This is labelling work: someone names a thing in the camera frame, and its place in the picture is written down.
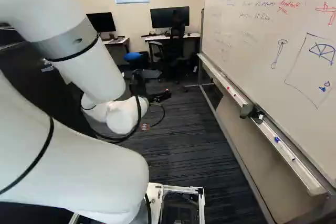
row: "office chair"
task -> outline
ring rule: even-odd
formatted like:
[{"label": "office chair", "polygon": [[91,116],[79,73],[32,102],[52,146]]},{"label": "office chair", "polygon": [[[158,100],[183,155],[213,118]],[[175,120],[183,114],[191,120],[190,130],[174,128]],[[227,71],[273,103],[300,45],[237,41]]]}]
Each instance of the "office chair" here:
[{"label": "office chair", "polygon": [[158,52],[154,53],[159,58],[158,69],[162,71],[161,78],[175,79],[177,80],[176,67],[179,62],[185,60],[183,57],[184,46],[184,24],[179,27],[172,27],[170,40],[168,44],[162,44],[161,42],[151,41],[150,46],[158,48]]}]

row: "computer monitor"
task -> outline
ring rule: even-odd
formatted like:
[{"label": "computer monitor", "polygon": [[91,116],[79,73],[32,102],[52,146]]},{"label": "computer monitor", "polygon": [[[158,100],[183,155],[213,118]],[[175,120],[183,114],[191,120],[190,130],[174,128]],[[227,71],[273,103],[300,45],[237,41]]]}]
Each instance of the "computer monitor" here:
[{"label": "computer monitor", "polygon": [[98,33],[116,30],[112,13],[90,13],[87,16]]},{"label": "computer monitor", "polygon": [[173,26],[173,14],[179,16],[179,19],[185,26],[189,25],[189,6],[151,9],[152,27],[165,28]]}]

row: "desk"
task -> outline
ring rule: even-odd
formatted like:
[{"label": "desk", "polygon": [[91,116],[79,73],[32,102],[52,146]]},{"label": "desk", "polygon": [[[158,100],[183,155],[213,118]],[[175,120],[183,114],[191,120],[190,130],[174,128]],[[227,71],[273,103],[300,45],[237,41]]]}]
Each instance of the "desk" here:
[{"label": "desk", "polygon": [[115,41],[115,40],[107,40],[103,41],[105,46],[110,46],[110,47],[124,47],[126,52],[129,53],[129,43],[130,43],[130,38],[125,38],[122,39],[121,41]]},{"label": "desk", "polygon": [[[185,40],[192,40],[192,39],[195,40],[195,52],[199,53],[199,43],[200,43],[201,35],[199,33],[187,33],[187,34],[189,34],[189,36],[184,35],[183,39],[185,39]],[[164,41],[164,40],[169,40],[170,36],[167,37],[165,35],[155,35],[155,36],[145,37],[144,39],[145,39],[145,42]],[[151,46],[149,47],[149,54],[150,54],[150,57],[151,57],[151,64],[152,64],[154,62],[154,59],[153,59],[153,49],[152,49]]]}]

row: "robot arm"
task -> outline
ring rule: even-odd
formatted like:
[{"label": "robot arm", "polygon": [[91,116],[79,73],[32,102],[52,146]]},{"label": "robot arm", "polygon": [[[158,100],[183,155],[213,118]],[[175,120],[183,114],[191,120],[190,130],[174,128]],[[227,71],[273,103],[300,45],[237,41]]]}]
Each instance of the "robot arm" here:
[{"label": "robot arm", "polygon": [[[0,0],[0,21],[10,23],[85,92],[82,106],[109,103],[110,108],[125,91],[120,71],[76,0]],[[2,74],[0,93],[1,201],[67,208],[110,224],[135,217],[149,177],[142,156],[49,118]],[[134,106],[116,102],[109,111],[136,111]],[[129,120],[130,114],[119,116]],[[127,128],[134,124],[130,121]]]}]

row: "blue stool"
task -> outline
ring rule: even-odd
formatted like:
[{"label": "blue stool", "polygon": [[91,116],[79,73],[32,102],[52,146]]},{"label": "blue stool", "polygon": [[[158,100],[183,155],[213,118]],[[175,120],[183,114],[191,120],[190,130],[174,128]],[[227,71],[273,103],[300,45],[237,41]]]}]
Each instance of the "blue stool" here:
[{"label": "blue stool", "polygon": [[149,66],[148,52],[129,52],[124,55],[124,60],[130,64],[130,69],[147,69]]}]

